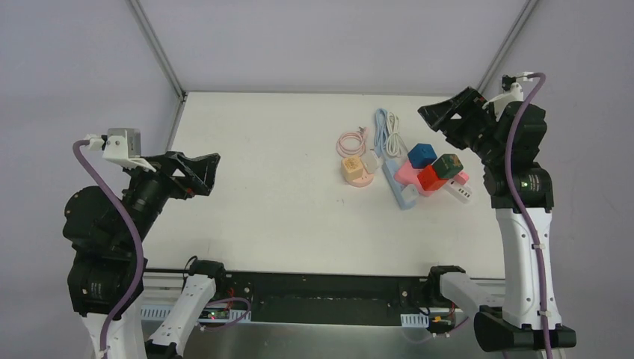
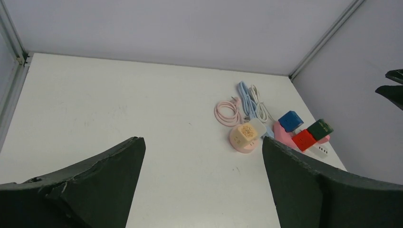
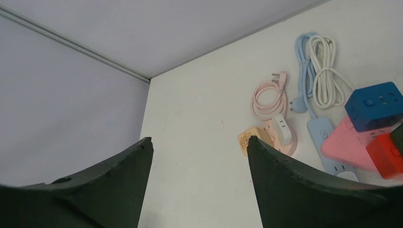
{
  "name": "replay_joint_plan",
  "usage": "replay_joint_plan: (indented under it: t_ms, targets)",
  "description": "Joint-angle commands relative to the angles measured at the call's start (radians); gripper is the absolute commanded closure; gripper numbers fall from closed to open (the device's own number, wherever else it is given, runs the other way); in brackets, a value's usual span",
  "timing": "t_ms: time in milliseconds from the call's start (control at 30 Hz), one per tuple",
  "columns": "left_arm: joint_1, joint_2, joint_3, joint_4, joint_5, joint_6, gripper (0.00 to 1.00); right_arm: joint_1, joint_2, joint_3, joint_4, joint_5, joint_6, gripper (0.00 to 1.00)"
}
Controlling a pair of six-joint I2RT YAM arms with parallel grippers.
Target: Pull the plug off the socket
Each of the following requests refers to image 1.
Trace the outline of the dark green cube socket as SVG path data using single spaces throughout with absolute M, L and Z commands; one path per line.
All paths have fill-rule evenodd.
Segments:
M 432 163 L 432 168 L 439 179 L 450 180 L 459 174 L 464 166 L 456 154 L 444 153 Z

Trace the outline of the white charger plug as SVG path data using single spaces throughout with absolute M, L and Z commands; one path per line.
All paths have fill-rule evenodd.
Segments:
M 360 160 L 368 174 L 373 174 L 381 166 L 381 160 L 373 150 L 365 152 Z

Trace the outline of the beige cube plug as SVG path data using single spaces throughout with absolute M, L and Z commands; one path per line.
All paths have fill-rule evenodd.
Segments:
M 355 181 L 363 175 L 364 165 L 359 156 L 348 156 L 341 161 L 341 172 L 346 181 Z

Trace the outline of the round pink socket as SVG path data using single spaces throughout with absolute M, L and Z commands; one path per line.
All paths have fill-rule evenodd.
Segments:
M 374 174 L 368 173 L 365 169 L 363 169 L 361 175 L 358 178 L 346 179 L 345 181 L 353 187 L 364 188 L 371 185 L 374 178 Z

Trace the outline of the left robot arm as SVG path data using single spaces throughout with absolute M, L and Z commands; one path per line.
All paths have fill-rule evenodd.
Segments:
M 189 158 L 174 151 L 115 156 L 130 178 L 121 196 L 88 168 L 95 185 L 68 200 L 63 235 L 76 255 L 67 284 L 98 358 L 180 358 L 207 301 L 227 296 L 224 265 L 194 260 L 167 321 L 149 339 L 142 334 L 143 241 L 169 199 L 211 193 L 220 160 L 217 153 Z

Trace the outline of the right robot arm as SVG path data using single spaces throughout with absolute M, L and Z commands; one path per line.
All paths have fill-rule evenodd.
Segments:
M 576 332 L 564 325 L 553 290 L 553 184 L 536 161 L 547 131 L 545 110 L 520 99 L 489 102 L 466 88 L 418 112 L 452 146 L 481 159 L 505 266 L 503 299 L 487 294 L 459 266 L 434 266 L 422 287 L 424 301 L 462 309 L 485 352 L 574 347 Z

